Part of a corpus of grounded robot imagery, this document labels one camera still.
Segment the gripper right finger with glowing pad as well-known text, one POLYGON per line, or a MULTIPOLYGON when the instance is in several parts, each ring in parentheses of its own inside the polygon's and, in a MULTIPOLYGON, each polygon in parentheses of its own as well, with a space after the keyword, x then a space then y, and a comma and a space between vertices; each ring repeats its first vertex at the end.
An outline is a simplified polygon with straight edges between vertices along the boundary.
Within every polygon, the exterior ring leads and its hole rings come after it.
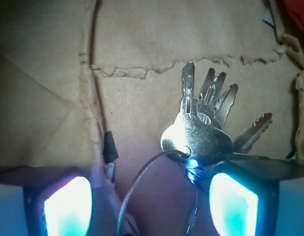
POLYGON ((221 236, 304 236, 304 160, 237 157, 197 168, 221 236))

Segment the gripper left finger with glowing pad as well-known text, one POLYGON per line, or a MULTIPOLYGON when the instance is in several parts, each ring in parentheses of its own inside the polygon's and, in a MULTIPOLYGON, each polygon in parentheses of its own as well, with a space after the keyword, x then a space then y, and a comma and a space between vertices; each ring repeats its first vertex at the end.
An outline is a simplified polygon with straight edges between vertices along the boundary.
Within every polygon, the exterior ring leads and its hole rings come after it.
POLYGON ((91 183, 77 167, 0 167, 0 236, 85 236, 91 183))

